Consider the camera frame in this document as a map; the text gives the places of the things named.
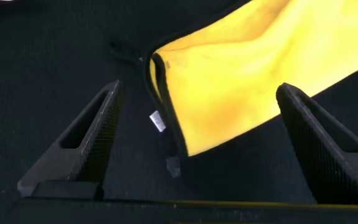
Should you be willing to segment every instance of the black fabric surface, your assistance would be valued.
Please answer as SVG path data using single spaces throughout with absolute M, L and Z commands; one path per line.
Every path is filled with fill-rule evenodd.
M 168 131 L 139 69 L 110 41 L 144 51 L 235 0 L 15 0 L 0 2 L 0 223 L 17 181 L 105 84 L 125 103 L 104 183 L 107 198 L 313 203 L 280 117 L 167 172 Z M 358 135 L 358 74 L 315 98 Z

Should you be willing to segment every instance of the textured black surface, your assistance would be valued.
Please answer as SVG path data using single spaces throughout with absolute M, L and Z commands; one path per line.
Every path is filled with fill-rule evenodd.
M 113 104 L 109 105 L 101 114 L 101 127 L 92 141 L 88 156 L 76 176 L 77 180 L 92 181 L 100 185 L 104 182 L 108 168 L 110 153 L 116 135 L 116 129 L 124 96 L 119 91 Z
M 282 84 L 276 97 L 317 202 L 358 204 L 358 137 L 294 86 Z
M 155 108 L 139 69 L 108 54 L 110 40 L 142 51 L 233 1 L 2 2 L 0 223 L 19 196 L 17 181 L 100 88 L 117 79 L 124 81 L 126 100 L 104 183 L 107 197 L 313 202 L 281 118 L 220 147 L 240 149 L 192 160 L 185 177 L 172 179 L 170 136 L 149 120 Z M 358 135 L 358 74 L 316 99 Z

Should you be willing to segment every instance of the yellow microfiber towel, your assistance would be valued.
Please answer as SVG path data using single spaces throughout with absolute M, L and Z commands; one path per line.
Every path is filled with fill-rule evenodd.
M 358 70 L 358 0 L 253 0 L 161 41 L 146 78 L 186 155 L 280 113 L 283 82 L 313 96 Z

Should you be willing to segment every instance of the white care label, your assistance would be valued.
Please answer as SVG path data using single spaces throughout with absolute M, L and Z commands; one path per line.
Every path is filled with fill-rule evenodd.
M 160 113 L 158 111 L 154 111 L 150 115 L 150 119 L 153 121 L 155 127 L 158 129 L 158 131 L 163 132 L 165 130 L 165 124 L 161 119 Z

